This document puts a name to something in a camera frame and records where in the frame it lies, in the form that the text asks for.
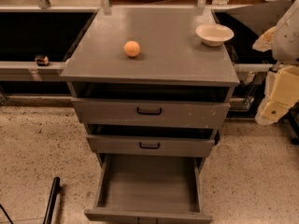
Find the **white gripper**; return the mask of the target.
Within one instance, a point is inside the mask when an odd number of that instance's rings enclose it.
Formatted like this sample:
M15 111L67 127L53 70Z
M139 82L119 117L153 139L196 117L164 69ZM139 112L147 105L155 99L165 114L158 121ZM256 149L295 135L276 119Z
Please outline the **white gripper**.
M252 45L254 50L266 52L273 48L276 26L265 31ZM283 66L270 72L272 82L270 95L261 101L255 121L261 125L278 122L299 101L299 67Z

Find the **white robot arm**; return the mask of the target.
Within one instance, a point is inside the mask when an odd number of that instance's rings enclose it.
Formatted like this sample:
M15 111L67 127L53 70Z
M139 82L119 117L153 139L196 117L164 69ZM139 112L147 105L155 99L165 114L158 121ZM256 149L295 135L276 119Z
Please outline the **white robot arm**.
M255 120L262 125L278 122L299 101L299 0L292 3L277 25L263 33L252 46L272 50L277 63L265 80L264 95Z

